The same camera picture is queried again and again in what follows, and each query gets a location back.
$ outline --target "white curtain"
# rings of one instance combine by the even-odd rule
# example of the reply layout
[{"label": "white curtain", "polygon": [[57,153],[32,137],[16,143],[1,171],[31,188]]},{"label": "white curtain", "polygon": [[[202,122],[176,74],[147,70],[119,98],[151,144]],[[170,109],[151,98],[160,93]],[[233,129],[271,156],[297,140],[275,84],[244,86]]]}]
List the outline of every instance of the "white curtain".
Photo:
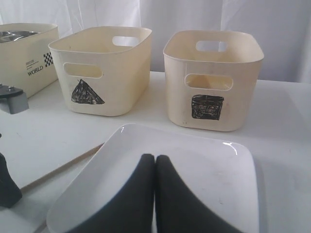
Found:
[{"label": "white curtain", "polygon": [[261,79],[311,83],[311,0],[1,0],[0,23],[56,23],[60,36],[95,26],[153,30],[152,70],[180,30],[252,34],[265,58]]}]

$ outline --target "storage bin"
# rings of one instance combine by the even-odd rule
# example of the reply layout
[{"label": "storage bin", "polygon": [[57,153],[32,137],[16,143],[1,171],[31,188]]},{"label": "storage bin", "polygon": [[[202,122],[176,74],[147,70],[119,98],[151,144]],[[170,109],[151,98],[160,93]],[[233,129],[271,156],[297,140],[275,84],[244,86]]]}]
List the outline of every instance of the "storage bin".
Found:
[{"label": "storage bin", "polygon": [[102,116],[130,111],[149,83],[151,32],[96,27],[50,43],[67,107]]},{"label": "storage bin", "polygon": [[[218,47],[201,50],[202,42],[216,42]],[[225,51],[219,51],[225,44]],[[163,53],[172,122],[217,131],[233,131],[243,125],[264,57],[253,36],[183,31],[170,39]]]},{"label": "storage bin", "polygon": [[0,43],[0,83],[23,89],[27,97],[57,80],[48,44],[57,40],[54,24],[13,23],[0,31],[33,31],[38,34]]}]

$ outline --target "square white plate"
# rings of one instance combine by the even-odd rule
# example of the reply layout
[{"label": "square white plate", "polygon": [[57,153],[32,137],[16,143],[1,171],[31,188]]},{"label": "square white plate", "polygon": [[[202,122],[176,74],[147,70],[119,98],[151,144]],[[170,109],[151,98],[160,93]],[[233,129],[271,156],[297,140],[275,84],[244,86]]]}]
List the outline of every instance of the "square white plate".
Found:
[{"label": "square white plate", "polygon": [[256,172],[245,146],[127,124],[106,141],[49,210],[51,233],[66,232],[100,210],[125,184],[144,153],[168,155],[209,209],[242,232],[259,232]]}]

